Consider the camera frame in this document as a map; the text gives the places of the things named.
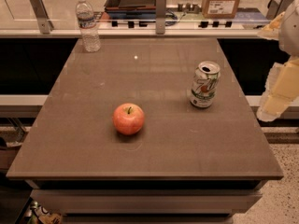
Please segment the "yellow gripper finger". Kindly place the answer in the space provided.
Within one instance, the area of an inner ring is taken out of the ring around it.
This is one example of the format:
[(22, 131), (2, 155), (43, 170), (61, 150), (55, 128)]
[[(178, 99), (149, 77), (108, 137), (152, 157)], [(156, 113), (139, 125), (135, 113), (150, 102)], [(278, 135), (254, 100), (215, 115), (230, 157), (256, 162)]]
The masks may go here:
[(269, 24), (265, 25), (265, 27), (257, 33), (257, 36), (267, 40), (278, 40), (278, 32), (284, 15), (285, 12), (278, 14)]
[(265, 122), (279, 118), (298, 96), (299, 58), (291, 57), (284, 64), (274, 63), (256, 112), (257, 118)]

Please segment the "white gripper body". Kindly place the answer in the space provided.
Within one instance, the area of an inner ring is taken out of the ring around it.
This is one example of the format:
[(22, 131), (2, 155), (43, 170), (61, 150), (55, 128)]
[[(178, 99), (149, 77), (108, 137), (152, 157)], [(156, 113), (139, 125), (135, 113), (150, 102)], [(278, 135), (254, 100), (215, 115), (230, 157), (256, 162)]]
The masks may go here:
[(278, 32), (279, 48), (291, 56), (299, 56), (299, 0), (286, 9)]

